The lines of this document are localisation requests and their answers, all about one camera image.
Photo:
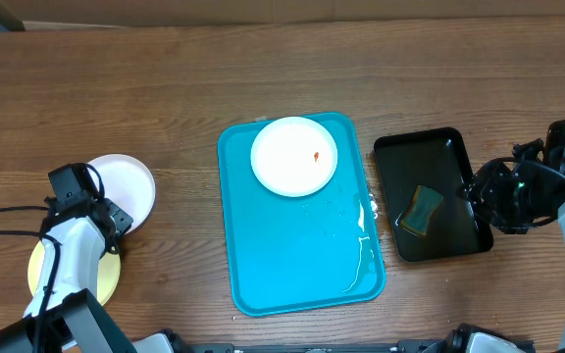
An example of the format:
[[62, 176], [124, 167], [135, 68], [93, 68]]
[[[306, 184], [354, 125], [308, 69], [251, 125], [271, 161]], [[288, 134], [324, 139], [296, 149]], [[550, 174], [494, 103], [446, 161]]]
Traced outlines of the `green yellow sponge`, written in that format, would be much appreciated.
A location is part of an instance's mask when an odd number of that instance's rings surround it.
[[426, 236], [437, 209], [443, 202], [443, 196], [432, 188], [418, 185], [411, 202], [399, 218], [400, 226], [406, 231]]

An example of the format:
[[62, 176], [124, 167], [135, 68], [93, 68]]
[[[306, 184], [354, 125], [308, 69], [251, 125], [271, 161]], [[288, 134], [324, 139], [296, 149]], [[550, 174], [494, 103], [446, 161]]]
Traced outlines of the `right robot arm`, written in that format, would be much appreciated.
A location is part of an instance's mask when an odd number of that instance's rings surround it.
[[[475, 215], [507, 234], [557, 222], [565, 247], [565, 120], [545, 140], [516, 144], [510, 157], [485, 163], [461, 187]], [[560, 342], [565, 351], [565, 324]]]

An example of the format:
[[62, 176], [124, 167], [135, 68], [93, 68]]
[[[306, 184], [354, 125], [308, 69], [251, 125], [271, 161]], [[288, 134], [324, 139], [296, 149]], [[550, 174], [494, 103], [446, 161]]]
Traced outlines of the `white plate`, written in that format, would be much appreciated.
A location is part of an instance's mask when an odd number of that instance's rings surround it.
[[250, 151], [258, 181], [284, 197], [304, 197], [321, 190], [334, 176], [337, 162], [331, 133], [303, 117], [268, 123], [256, 135]]
[[128, 233], [138, 229], [150, 216], [156, 199], [155, 180], [150, 170], [124, 154], [100, 156], [89, 165], [101, 176], [105, 196], [132, 217]]

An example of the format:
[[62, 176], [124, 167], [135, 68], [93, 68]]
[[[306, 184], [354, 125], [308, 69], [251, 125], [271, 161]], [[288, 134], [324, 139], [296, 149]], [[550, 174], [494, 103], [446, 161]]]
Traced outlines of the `yellow-green plate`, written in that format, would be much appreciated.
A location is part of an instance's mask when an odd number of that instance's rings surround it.
[[[38, 242], [29, 257], [27, 265], [27, 283], [30, 294], [34, 295], [38, 287], [40, 271], [44, 258], [44, 246]], [[121, 274], [121, 258], [119, 255], [104, 255], [99, 262], [97, 300], [104, 306], [115, 292]]]

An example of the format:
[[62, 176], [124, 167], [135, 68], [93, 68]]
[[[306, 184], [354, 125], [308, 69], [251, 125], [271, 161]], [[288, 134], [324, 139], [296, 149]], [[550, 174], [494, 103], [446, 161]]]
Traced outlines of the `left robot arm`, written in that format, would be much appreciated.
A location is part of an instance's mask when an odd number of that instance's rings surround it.
[[99, 262], [119, 253], [132, 217], [105, 196], [85, 163], [48, 174], [55, 193], [39, 232], [44, 247], [38, 288], [21, 320], [0, 330], [0, 352], [133, 352], [133, 344], [96, 298]]

